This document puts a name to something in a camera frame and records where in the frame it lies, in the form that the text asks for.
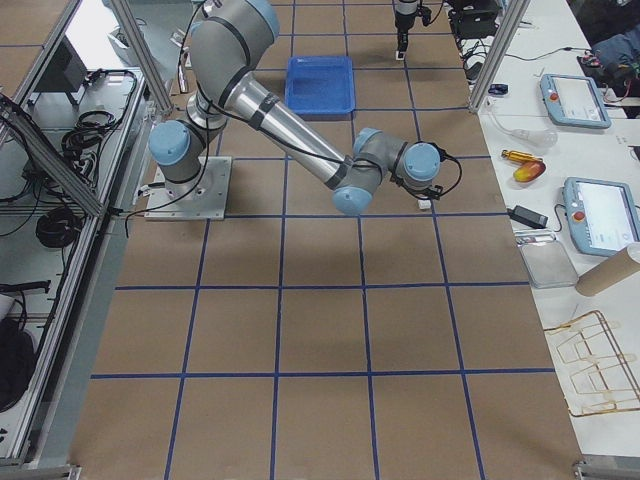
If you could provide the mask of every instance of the gold wire basket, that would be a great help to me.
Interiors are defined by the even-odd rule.
[[[574,389],[566,395],[573,417],[640,410],[640,386],[629,366],[637,358],[622,352],[613,335],[617,326],[592,310],[544,330],[557,336],[556,353]]]

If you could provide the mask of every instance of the tablet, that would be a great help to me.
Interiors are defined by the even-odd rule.
[[[608,257],[639,241],[640,221],[627,184],[569,177],[563,197],[580,252]]]
[[[540,89],[549,118],[556,125],[611,126],[602,96],[592,78],[545,74],[540,79]]]

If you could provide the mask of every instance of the mango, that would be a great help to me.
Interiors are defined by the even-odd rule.
[[[538,160],[525,162],[520,168],[513,172],[513,178],[515,178],[516,182],[530,182],[542,175],[546,169],[547,166],[544,162]]]

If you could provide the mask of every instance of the tablet screen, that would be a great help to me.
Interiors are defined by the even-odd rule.
[[[618,251],[637,240],[633,217],[622,187],[576,183],[584,205],[592,247]]]
[[[588,80],[554,77],[553,84],[565,117],[571,120],[602,121],[600,108]]]

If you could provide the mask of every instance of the blue joint cap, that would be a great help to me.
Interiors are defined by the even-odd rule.
[[[371,137],[373,137],[376,133],[379,133],[379,132],[380,130],[377,130],[375,128],[368,128],[368,127],[360,130],[360,133],[356,137],[356,141],[353,142],[353,153],[355,155],[360,153],[360,150],[362,150],[362,147],[364,147],[364,144],[367,143]]]
[[[268,0],[247,0],[253,8],[255,8],[262,18],[264,18],[265,22],[269,24],[269,28],[271,29],[271,33],[273,33],[273,39],[278,38],[280,34],[280,22],[278,21],[278,16],[276,15],[276,11]]]
[[[428,143],[411,145],[404,154],[404,170],[417,182],[431,180],[440,171],[440,153]]]
[[[333,192],[333,204],[345,215],[362,214],[373,200],[373,196],[364,188],[341,187]]]
[[[149,134],[149,151],[162,166],[171,166],[182,160],[189,150],[189,130],[177,120],[161,123]]]

